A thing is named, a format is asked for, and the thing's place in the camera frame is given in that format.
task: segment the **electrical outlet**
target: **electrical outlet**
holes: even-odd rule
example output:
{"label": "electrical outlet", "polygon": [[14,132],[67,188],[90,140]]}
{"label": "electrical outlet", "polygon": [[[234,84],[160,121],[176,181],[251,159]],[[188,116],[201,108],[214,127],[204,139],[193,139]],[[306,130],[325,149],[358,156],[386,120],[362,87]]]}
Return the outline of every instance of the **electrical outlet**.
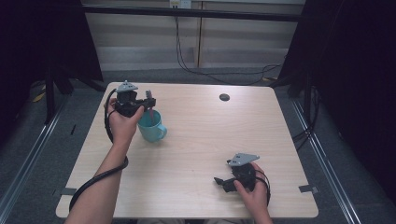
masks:
{"label": "electrical outlet", "polygon": [[191,9],[191,0],[180,0],[180,8]]}
{"label": "electrical outlet", "polygon": [[170,8],[180,8],[180,0],[169,0]]}

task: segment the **forearm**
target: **forearm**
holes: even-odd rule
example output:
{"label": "forearm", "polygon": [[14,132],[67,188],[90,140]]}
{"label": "forearm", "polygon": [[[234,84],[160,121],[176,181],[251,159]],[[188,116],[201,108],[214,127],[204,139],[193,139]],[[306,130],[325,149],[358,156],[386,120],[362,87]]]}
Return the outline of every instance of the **forearm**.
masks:
{"label": "forearm", "polygon": [[[95,175],[120,166],[127,145],[113,146]],[[105,177],[87,188],[78,198],[66,223],[111,223],[120,188],[121,172]]]}
{"label": "forearm", "polygon": [[253,215],[255,224],[273,224],[273,220],[270,217],[268,211],[260,212],[257,215]]}

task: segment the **hand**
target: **hand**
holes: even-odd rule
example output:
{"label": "hand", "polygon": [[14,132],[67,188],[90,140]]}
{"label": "hand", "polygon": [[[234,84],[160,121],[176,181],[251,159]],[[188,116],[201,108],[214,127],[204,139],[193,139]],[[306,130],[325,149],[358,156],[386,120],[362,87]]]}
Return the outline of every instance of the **hand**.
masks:
{"label": "hand", "polygon": [[116,101],[116,98],[111,98],[107,108],[107,114],[111,113],[109,121],[113,133],[113,145],[129,147],[136,133],[137,122],[143,115],[144,107],[140,106],[132,117],[127,118],[115,111],[114,103]]}
{"label": "hand", "polygon": [[[262,172],[262,174],[260,172],[256,172],[256,176],[260,177],[261,179],[265,179],[262,168],[260,168],[254,162],[251,164],[255,170]],[[238,193],[241,195],[245,207],[256,220],[256,223],[272,223],[267,208],[267,187],[265,187],[264,183],[257,180],[253,191],[246,190],[241,182],[237,180],[235,180],[233,184],[235,185]]]}

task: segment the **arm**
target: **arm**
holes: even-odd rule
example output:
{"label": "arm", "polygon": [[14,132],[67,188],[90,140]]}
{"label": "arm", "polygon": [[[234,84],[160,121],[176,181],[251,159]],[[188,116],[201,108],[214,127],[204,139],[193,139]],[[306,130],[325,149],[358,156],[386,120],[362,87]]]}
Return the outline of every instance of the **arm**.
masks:
{"label": "arm", "polygon": [[[114,110],[110,100],[107,113]],[[117,111],[109,117],[113,133],[113,146],[95,175],[120,166],[131,144],[136,124],[143,115],[143,106],[131,117],[126,118]],[[65,223],[111,223],[120,188],[121,172],[108,176],[87,188],[78,198]]]}
{"label": "arm", "polygon": [[[251,163],[255,170],[264,171],[256,163]],[[264,179],[263,174],[256,172],[256,176]],[[273,221],[268,213],[267,207],[267,188],[261,181],[256,182],[254,190],[249,192],[244,186],[237,180],[233,182],[236,189],[244,201],[245,207],[249,213],[253,216],[257,224],[272,224]]]}

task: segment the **aluminum rail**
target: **aluminum rail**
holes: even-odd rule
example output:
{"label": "aluminum rail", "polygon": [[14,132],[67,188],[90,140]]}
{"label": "aluminum rail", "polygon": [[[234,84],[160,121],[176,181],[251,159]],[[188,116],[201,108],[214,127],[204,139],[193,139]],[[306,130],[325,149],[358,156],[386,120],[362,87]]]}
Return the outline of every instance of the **aluminum rail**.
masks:
{"label": "aluminum rail", "polygon": [[21,169],[18,171],[11,185],[2,196],[0,200],[0,224],[6,223],[15,202],[18,200],[18,197],[20,196],[25,183],[27,182],[41,152],[44,149],[44,146],[46,145],[47,141],[50,138],[50,135],[52,134],[53,129],[58,123],[59,117],[64,110],[64,105],[66,104],[67,100],[67,97],[63,98],[53,119],[49,122],[49,124],[44,125],[44,128],[35,140],[35,144],[33,145],[29,155],[21,166]]}
{"label": "aluminum rail", "polygon": [[[303,128],[306,129],[308,127],[305,118],[304,118],[304,111],[302,106],[297,101],[292,101],[294,110],[297,113],[297,116],[303,125]],[[314,132],[310,134],[309,141],[311,143],[311,147],[314,149],[314,152],[317,156],[318,162],[323,170],[323,173],[326,175],[327,180],[332,188],[332,192],[334,193],[335,198],[337,199],[338,204],[341,207],[344,215],[346,216],[346,220],[350,224],[361,223],[359,219],[359,215],[355,209],[354,204],[350,201],[347,192],[345,191],[344,187],[342,186],[340,180],[338,179],[337,174],[335,173],[334,169],[332,168],[332,164],[330,163],[326,152],[324,151],[321,143],[319,142],[317,136]]]}

